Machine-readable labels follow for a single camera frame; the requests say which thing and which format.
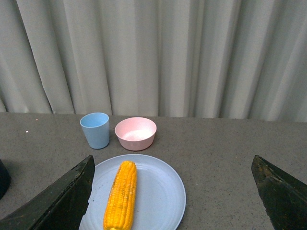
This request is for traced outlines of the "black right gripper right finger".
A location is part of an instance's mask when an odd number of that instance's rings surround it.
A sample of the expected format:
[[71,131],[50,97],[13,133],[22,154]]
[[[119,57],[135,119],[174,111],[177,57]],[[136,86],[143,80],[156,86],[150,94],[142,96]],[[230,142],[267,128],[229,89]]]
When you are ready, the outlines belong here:
[[259,155],[251,171],[275,230],[307,228],[307,185]]

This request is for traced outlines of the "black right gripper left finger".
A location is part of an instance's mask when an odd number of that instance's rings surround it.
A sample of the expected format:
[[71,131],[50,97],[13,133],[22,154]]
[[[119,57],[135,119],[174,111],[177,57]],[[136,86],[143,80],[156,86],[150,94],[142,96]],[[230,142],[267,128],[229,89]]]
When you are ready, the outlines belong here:
[[95,172],[88,156],[0,221],[2,230],[77,230],[88,208]]

